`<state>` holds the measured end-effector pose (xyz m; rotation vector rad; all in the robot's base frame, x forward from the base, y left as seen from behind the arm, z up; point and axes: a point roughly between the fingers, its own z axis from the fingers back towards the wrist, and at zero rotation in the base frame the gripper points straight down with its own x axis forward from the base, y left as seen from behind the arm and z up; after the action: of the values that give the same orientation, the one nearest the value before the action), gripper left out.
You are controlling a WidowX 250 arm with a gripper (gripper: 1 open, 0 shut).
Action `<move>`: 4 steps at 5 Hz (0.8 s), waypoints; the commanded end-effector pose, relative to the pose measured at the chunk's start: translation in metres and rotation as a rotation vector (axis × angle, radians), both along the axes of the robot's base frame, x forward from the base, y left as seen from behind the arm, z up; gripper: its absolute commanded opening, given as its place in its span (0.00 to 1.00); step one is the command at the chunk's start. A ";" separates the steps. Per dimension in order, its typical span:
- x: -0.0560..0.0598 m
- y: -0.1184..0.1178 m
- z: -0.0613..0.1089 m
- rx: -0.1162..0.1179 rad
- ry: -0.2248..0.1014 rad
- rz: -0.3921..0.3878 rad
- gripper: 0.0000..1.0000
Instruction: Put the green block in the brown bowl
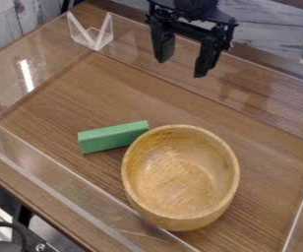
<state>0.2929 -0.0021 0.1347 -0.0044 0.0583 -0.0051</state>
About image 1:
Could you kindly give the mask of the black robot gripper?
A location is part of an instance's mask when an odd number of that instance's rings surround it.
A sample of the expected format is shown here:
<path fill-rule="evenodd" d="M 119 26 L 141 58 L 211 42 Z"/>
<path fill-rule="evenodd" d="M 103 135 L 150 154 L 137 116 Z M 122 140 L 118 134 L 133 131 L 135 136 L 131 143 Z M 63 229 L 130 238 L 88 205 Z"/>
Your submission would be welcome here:
<path fill-rule="evenodd" d="M 194 40 L 207 36 L 199 45 L 193 76 L 202 78 L 214 68 L 221 49 L 232 47 L 233 33 L 238 26 L 234 17 L 218 8 L 218 0 L 146 0 L 146 22 L 151 30 L 154 57 L 165 63 L 174 55 L 178 33 Z"/>

